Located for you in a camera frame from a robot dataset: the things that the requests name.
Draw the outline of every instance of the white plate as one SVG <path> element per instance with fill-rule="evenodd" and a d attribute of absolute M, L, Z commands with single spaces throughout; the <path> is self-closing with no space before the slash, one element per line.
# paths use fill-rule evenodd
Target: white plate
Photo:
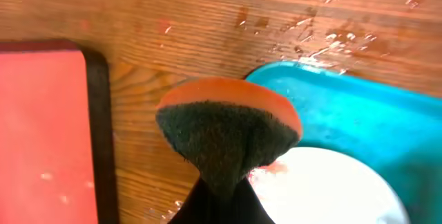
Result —
<path fill-rule="evenodd" d="M 276 224 L 410 223 L 387 182 L 335 151 L 293 148 L 250 180 Z"/>

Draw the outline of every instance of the red panel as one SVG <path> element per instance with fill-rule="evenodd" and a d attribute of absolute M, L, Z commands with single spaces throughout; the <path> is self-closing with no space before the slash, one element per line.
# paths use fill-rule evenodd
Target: red panel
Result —
<path fill-rule="evenodd" d="M 96 224 L 79 51 L 0 54 L 0 223 Z"/>

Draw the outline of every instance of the blue tray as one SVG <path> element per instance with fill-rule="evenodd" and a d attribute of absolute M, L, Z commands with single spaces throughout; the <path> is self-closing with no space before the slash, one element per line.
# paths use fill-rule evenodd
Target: blue tray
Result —
<path fill-rule="evenodd" d="M 267 64 L 250 82 L 300 114 L 300 146 L 352 156 L 379 173 L 412 223 L 442 223 L 442 100 L 296 62 Z"/>

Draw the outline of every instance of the red rectangular object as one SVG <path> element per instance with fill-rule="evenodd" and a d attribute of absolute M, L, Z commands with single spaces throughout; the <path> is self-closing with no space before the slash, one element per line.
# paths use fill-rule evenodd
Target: red rectangular object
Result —
<path fill-rule="evenodd" d="M 118 222 L 107 67 L 88 54 L 69 41 L 0 44 L 0 223 Z"/>

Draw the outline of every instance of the wooden table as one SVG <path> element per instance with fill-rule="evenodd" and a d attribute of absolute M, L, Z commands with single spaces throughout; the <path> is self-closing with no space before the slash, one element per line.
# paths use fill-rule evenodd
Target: wooden table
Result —
<path fill-rule="evenodd" d="M 154 122 L 170 88 L 301 56 L 441 97 L 441 2 L 0 0 L 0 39 L 65 37 L 108 58 L 122 223 L 159 223 L 198 176 Z"/>

